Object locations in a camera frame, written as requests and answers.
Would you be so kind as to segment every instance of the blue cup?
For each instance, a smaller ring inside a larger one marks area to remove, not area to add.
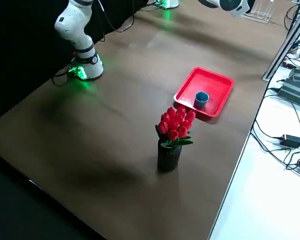
[[[206,92],[203,91],[199,91],[195,94],[195,98],[194,98],[194,104],[193,106],[196,109],[203,109],[205,108],[207,102],[209,100],[209,95]]]

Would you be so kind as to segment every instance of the brown table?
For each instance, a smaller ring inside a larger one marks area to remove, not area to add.
[[[99,80],[48,81],[0,118],[0,156],[108,239],[206,238],[289,6],[278,2],[269,24],[197,1],[138,13],[129,31],[96,45]],[[218,119],[194,122],[178,170],[160,175],[154,125],[196,66],[233,78],[234,88]]]

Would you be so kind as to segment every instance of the black vase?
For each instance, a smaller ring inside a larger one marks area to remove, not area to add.
[[[176,148],[166,148],[158,141],[158,160],[157,167],[160,172],[168,173],[175,170],[179,163],[182,146]]]

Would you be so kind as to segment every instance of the red tray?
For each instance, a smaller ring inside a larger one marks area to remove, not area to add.
[[[219,116],[233,86],[234,81],[231,78],[195,67],[173,98],[179,104],[215,118]],[[197,92],[209,94],[209,100],[203,110],[193,106]]]

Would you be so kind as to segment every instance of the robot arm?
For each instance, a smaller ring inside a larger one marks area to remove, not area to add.
[[[80,66],[82,80],[95,79],[103,73],[103,65],[96,52],[94,42],[85,34],[85,26],[90,21],[94,0],[69,0],[65,10],[58,16],[54,28],[61,38],[70,41],[75,49],[72,65]]]
[[[232,16],[238,17],[248,13],[256,0],[198,0],[208,8],[221,8],[230,12]]]

